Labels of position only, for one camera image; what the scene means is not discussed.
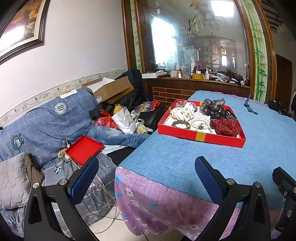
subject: red polka dot scrunchie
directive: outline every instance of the red polka dot scrunchie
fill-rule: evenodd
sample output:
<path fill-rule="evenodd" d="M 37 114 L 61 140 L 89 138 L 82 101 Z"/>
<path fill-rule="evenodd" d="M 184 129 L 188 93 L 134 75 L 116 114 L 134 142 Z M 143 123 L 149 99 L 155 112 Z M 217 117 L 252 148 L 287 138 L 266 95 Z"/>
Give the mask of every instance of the red polka dot scrunchie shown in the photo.
<path fill-rule="evenodd" d="M 217 135 L 236 137 L 239 133 L 236 123 L 224 118 L 211 121 L 210 127 L 216 130 Z"/>

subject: glass partition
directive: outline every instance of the glass partition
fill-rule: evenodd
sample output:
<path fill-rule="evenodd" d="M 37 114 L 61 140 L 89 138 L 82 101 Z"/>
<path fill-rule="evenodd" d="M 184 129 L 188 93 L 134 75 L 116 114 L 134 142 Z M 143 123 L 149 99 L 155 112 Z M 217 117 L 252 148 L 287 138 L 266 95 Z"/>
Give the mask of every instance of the glass partition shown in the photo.
<path fill-rule="evenodd" d="M 246 77 L 246 36 L 234 1 L 146 0 L 157 69 L 231 70 Z"/>

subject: table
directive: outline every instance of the table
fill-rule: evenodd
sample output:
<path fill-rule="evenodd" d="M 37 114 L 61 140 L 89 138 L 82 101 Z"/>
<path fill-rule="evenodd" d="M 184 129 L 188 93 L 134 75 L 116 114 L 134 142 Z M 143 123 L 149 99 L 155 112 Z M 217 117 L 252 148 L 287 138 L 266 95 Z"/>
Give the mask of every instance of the table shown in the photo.
<path fill-rule="evenodd" d="M 211 202 L 199 180 L 194 162 L 204 156 L 225 178 L 239 184 L 262 183 L 272 227 L 278 221 L 284 198 L 272 181 L 281 166 L 293 178 L 296 156 L 296 123 L 264 104 L 250 102 L 259 114 L 249 113 L 244 99 L 197 91 L 189 100 L 224 98 L 246 135 L 243 148 L 215 145 L 160 135 L 155 132 L 116 169 L 115 195 L 127 227 L 135 235 L 157 234 L 174 227 L 194 240 L 212 218 L 217 205 Z M 239 206 L 226 228 L 227 236 L 239 214 Z"/>

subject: picture frame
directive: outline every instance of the picture frame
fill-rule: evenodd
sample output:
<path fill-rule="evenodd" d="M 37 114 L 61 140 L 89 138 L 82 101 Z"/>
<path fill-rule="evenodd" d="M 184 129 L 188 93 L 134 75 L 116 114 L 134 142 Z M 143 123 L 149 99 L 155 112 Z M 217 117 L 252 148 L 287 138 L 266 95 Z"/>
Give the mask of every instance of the picture frame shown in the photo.
<path fill-rule="evenodd" d="M 43 43 L 50 0 L 19 0 L 0 23 L 0 64 L 7 58 Z"/>

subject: counter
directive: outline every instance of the counter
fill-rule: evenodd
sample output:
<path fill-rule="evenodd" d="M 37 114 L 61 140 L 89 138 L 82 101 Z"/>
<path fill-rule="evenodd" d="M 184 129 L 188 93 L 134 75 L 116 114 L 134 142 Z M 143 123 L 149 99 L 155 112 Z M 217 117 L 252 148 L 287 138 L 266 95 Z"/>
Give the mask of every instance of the counter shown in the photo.
<path fill-rule="evenodd" d="M 170 107 L 176 99 L 187 100 L 195 91 L 212 91 L 247 98 L 250 87 L 238 86 L 213 80 L 193 80 L 164 77 L 160 79 L 143 79 L 144 91 L 154 100 Z"/>

